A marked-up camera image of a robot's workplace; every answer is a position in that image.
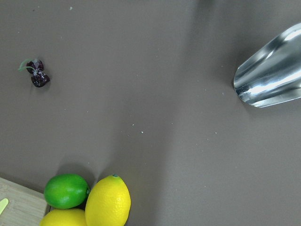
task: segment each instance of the citrus fruit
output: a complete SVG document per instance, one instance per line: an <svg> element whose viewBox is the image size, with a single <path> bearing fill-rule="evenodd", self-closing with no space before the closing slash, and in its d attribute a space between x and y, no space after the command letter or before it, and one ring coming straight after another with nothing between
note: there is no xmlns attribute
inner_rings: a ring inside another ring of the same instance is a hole
<svg viewBox="0 0 301 226"><path fill-rule="evenodd" d="M53 210L41 221L40 226L87 226L85 212L80 209Z"/></svg>
<svg viewBox="0 0 301 226"><path fill-rule="evenodd" d="M89 185L80 175L61 174L48 181L44 197L54 208L69 209L82 204L89 193Z"/></svg>
<svg viewBox="0 0 301 226"><path fill-rule="evenodd" d="M123 226L129 214L131 198L126 184L116 174L100 180L86 203L87 226Z"/></svg>

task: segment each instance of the wooden cutting board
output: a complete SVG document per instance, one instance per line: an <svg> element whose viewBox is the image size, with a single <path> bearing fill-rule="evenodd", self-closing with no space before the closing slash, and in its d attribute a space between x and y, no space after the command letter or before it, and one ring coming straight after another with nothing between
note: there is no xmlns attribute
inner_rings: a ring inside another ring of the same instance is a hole
<svg viewBox="0 0 301 226"><path fill-rule="evenodd" d="M44 195L0 178L0 200L8 205L0 215L0 226L38 226L49 211Z"/></svg>

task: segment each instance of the silver scoop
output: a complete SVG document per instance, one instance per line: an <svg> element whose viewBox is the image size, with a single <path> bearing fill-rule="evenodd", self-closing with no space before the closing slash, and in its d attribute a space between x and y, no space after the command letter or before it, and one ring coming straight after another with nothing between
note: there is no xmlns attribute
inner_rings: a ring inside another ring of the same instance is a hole
<svg viewBox="0 0 301 226"><path fill-rule="evenodd" d="M236 71L234 89L247 104L267 107L301 97L301 23L266 44Z"/></svg>

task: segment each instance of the gray table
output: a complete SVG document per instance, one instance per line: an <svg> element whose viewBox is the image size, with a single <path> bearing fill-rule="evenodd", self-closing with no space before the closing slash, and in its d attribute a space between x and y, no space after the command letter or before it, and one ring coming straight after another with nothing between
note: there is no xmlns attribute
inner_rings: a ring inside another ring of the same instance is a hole
<svg viewBox="0 0 301 226"><path fill-rule="evenodd" d="M0 176L117 173L129 226L301 223L301 101L246 105L237 67L298 0L2 1ZM18 72L38 57L51 82Z"/></svg>

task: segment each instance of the yellow lemon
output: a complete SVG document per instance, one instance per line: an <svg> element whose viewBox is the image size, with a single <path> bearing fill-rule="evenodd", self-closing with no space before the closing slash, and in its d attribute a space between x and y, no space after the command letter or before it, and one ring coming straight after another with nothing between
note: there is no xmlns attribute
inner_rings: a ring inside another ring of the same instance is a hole
<svg viewBox="0 0 301 226"><path fill-rule="evenodd" d="M131 207L130 193L116 174L100 180L91 190L86 204L87 226L123 226Z"/></svg>
<svg viewBox="0 0 301 226"><path fill-rule="evenodd" d="M75 208L53 210L40 221L40 226L87 226L85 212Z"/></svg>

